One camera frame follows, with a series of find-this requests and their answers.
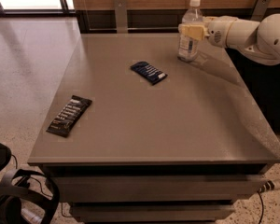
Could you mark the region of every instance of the bottle cap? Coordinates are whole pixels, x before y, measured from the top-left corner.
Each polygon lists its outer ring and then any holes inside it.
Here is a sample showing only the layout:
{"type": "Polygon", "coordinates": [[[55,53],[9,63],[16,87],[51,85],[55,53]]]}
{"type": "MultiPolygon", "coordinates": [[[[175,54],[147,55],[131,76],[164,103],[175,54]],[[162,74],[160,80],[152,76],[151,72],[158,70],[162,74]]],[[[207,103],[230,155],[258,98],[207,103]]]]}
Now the bottle cap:
{"type": "Polygon", "coordinates": [[[200,5],[200,0],[190,0],[189,5],[191,7],[198,7],[200,5]]]}

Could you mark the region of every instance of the drawer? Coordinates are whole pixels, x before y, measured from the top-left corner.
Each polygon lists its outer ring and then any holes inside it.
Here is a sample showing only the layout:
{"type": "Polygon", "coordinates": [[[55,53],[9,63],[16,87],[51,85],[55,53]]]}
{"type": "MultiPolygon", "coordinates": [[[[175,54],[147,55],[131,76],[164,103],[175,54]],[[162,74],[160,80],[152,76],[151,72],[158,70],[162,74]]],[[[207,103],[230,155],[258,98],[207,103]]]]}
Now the drawer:
{"type": "Polygon", "coordinates": [[[63,203],[238,200],[254,194],[260,175],[54,177],[63,203]]]}
{"type": "Polygon", "coordinates": [[[215,221],[233,211],[231,205],[85,205],[72,206],[77,221],[90,223],[215,221]]]}

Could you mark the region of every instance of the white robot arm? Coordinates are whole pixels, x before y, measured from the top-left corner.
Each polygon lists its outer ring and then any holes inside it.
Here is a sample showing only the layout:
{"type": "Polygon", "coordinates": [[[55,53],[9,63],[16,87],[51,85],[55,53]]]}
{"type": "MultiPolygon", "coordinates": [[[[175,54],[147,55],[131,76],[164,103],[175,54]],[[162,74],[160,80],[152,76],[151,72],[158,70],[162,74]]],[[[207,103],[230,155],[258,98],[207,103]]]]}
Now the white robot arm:
{"type": "Polygon", "coordinates": [[[196,39],[208,36],[212,45],[237,49],[257,63],[280,63],[280,14],[271,15],[262,22],[229,16],[211,18],[204,23],[204,27],[194,25],[187,28],[187,25],[180,25],[179,32],[196,39]]]}

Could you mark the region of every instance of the table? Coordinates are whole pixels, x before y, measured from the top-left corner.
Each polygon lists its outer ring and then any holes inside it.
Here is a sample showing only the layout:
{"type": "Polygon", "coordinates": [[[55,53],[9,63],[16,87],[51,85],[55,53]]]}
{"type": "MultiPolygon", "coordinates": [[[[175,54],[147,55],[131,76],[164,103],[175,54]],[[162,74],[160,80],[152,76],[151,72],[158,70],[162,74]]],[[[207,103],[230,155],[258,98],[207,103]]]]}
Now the table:
{"type": "Polygon", "coordinates": [[[205,221],[254,194],[280,143],[224,49],[193,63],[177,34],[82,35],[28,163],[56,182],[77,221],[205,221]],[[155,86],[130,69],[146,61],[155,86]],[[47,133],[72,95],[93,100],[67,138],[47,133]]]}

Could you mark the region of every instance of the floor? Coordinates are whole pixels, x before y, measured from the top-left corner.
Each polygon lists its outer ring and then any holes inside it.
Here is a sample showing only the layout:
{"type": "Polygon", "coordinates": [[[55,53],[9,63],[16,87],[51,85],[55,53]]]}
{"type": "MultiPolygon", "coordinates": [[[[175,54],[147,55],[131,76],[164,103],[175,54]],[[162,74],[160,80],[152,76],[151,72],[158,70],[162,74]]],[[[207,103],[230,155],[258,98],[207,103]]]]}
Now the floor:
{"type": "MultiPolygon", "coordinates": [[[[79,37],[75,18],[0,18],[0,142],[11,148],[21,168],[34,169],[27,159],[79,37]]],[[[12,160],[5,170],[15,164],[12,160]]],[[[280,164],[265,176],[280,179],[280,164]]],[[[262,197],[261,223],[279,224],[280,190],[262,197]]],[[[257,194],[234,206],[236,212],[218,224],[259,223],[257,194]]],[[[67,204],[63,207],[63,214],[69,216],[67,204]]],[[[59,206],[52,223],[77,222],[63,217],[59,206]]]]}

